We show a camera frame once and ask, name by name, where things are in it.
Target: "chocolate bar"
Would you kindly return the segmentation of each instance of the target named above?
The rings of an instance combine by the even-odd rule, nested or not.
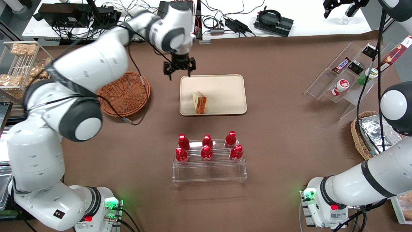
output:
[[[366,47],[362,50],[362,53],[369,56],[370,58],[373,58],[375,51],[376,51],[376,47],[368,43],[368,45],[366,45]]]
[[[356,73],[357,75],[359,75],[360,73],[363,72],[363,70],[366,69],[366,67],[359,63],[357,60],[354,60],[349,66],[348,69],[352,70],[354,73]]]
[[[346,65],[349,64],[351,60],[349,60],[348,57],[345,58],[344,61],[342,61],[342,63],[340,63],[336,68],[332,69],[332,71],[334,71],[336,74],[338,74]]]

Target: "basket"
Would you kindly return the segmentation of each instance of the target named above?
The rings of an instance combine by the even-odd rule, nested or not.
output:
[[[144,76],[142,79],[137,73],[126,72],[121,78],[100,88],[98,94],[106,98],[122,117],[130,116],[142,109],[150,96],[150,85]],[[105,100],[99,98],[99,101],[103,112],[118,117]]]
[[[369,117],[373,115],[377,115],[378,112],[376,111],[365,111],[359,114],[359,118]],[[351,124],[351,132],[353,141],[355,142],[356,150],[360,153],[360,155],[365,159],[372,158],[372,155],[369,152],[369,149],[366,147],[365,143],[362,140],[361,135],[359,134],[358,130],[356,129],[356,119]]]

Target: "red bottle cap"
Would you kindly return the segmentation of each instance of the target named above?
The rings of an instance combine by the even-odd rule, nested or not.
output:
[[[236,132],[234,132],[234,131],[229,132],[229,137],[231,137],[231,138],[236,137]]]
[[[234,147],[233,149],[235,152],[242,152],[243,151],[243,147],[242,145],[238,144]]]
[[[186,136],[184,134],[179,135],[179,140],[184,141],[186,139]]]
[[[93,217],[92,217],[92,216],[86,216],[86,217],[84,217],[84,221],[85,221],[85,222],[91,222],[91,220],[93,220]]]
[[[181,147],[176,148],[176,155],[183,155],[184,152],[185,151]]]
[[[332,210],[338,210],[338,209],[339,209],[339,206],[338,206],[338,205],[331,205],[330,208],[331,208]]]
[[[210,152],[210,147],[208,146],[208,145],[204,145],[203,146],[203,150],[205,151],[205,152]]]
[[[210,140],[212,140],[212,138],[210,137],[210,135],[205,135],[205,137],[203,138],[206,142],[209,142]]]

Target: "brown tablecloth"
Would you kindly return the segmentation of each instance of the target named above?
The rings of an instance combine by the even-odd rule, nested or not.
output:
[[[244,77],[248,111],[238,116],[180,115],[179,80],[186,73],[177,71],[169,81],[162,73],[163,58],[147,44],[133,45],[132,55],[152,88],[149,111],[139,126],[105,116],[103,129],[94,139],[84,143],[64,140],[66,184],[110,188],[125,200],[124,208],[145,232],[298,232],[303,185],[362,162],[349,127],[355,114],[339,121],[349,103],[316,101],[303,93],[350,41],[363,47],[376,37],[368,33],[224,39],[213,40],[211,45],[196,42],[190,54],[197,62],[193,75]],[[56,56],[63,48],[48,50]],[[132,64],[129,70],[136,71]],[[383,89],[398,82],[390,68]],[[376,109],[375,86],[361,112]],[[248,179],[243,184],[190,183],[177,188],[171,181],[177,136],[184,133],[190,139],[201,139],[208,133],[223,138],[230,130],[236,131],[244,146]],[[35,220],[31,223],[39,232],[52,231]],[[411,229],[397,223],[388,202],[368,213],[365,231]],[[23,222],[5,222],[0,231],[30,229]],[[328,229],[304,224],[304,231]]]

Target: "sticker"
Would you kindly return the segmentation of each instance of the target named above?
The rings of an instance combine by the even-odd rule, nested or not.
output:
[[[64,217],[65,213],[63,213],[62,211],[56,209],[56,211],[54,212],[53,216],[62,219]]]
[[[341,221],[343,219],[346,219],[347,215],[346,215],[346,210],[342,209],[342,210],[331,210],[330,211],[330,219],[332,221]]]

